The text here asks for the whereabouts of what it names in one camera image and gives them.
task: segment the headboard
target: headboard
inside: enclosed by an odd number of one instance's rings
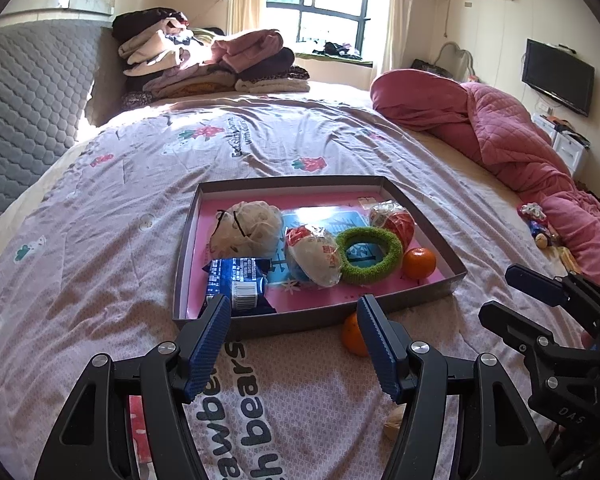
[[[0,28],[0,214],[76,142],[81,120],[101,126],[120,111],[117,49],[104,22]]]

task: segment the wall outlet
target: wall outlet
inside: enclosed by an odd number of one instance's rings
[[[551,112],[552,112],[551,107],[542,100],[538,103],[538,106],[536,108],[538,109],[538,111],[542,112],[543,114],[551,115]]]

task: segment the pink blanket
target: pink blanket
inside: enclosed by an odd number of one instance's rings
[[[282,44],[282,36],[275,29],[251,30],[216,38],[211,44],[211,55],[213,61],[222,60],[238,73],[279,53]]]
[[[418,70],[382,74],[370,92],[384,117],[444,140],[524,202],[538,202],[583,272],[600,284],[600,203],[576,188],[549,137],[516,98]]]

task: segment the bed sheet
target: bed sheet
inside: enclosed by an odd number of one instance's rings
[[[62,174],[55,183],[52,174],[43,177],[0,218],[0,459],[16,480],[33,477],[91,356],[137,356],[175,337],[176,252],[203,180],[387,176],[468,269],[453,296],[392,316],[412,336],[462,358],[493,352],[525,399],[522,358],[482,329],[481,304],[501,301],[552,330],[558,342],[579,345],[566,314],[504,282],[512,262],[560,271],[515,214],[516,196],[437,139],[405,132],[370,110],[366,92],[312,84],[309,94],[163,102],[120,115],[83,149],[52,168]],[[44,195],[37,208],[35,193]],[[264,470],[277,479],[381,476],[392,446],[382,424],[393,405],[369,360],[343,349],[339,327],[228,343],[212,385],[186,410],[210,478],[238,470],[240,478]],[[244,397],[262,407],[257,428],[241,410]],[[448,408],[455,412],[455,399]],[[212,415],[218,409],[222,417]],[[546,421],[536,421],[546,430]],[[437,478],[448,475],[454,436],[448,417]]]

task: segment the television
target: television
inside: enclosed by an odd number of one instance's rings
[[[526,40],[522,81],[564,104],[574,112],[589,116],[595,69],[560,48]]]

